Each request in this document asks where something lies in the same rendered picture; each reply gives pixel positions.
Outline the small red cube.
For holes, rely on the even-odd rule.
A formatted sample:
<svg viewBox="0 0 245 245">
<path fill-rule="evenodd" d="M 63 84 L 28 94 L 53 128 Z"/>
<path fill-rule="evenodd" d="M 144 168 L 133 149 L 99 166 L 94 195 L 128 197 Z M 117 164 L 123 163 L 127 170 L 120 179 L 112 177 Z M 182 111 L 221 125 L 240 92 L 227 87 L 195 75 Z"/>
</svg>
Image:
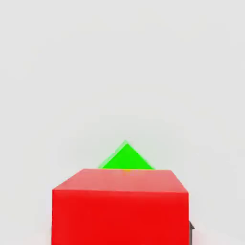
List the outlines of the small red cube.
<svg viewBox="0 0 245 245">
<path fill-rule="evenodd" d="M 51 245 L 189 245 L 189 194 L 170 170 L 83 169 L 52 191 Z"/>
</svg>

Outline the small green cube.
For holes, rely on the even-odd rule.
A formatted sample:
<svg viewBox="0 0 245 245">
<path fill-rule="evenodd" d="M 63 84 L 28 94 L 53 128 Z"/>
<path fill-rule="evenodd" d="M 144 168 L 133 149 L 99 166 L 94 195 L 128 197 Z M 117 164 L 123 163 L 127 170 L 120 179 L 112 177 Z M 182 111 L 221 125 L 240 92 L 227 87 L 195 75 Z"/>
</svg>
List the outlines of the small green cube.
<svg viewBox="0 0 245 245">
<path fill-rule="evenodd" d="M 106 158 L 99 166 L 100 169 L 155 169 L 130 144 L 122 144 Z"/>
</svg>

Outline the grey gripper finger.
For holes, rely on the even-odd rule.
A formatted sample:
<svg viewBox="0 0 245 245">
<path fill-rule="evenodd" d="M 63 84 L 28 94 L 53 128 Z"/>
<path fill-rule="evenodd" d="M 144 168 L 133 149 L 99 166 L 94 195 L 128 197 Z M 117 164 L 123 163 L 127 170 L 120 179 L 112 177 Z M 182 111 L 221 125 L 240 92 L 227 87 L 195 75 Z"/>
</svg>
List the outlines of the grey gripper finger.
<svg viewBox="0 0 245 245">
<path fill-rule="evenodd" d="M 189 221 L 189 245 L 192 245 L 192 232 L 195 229 L 195 227 L 192 225 L 191 221 Z"/>
</svg>

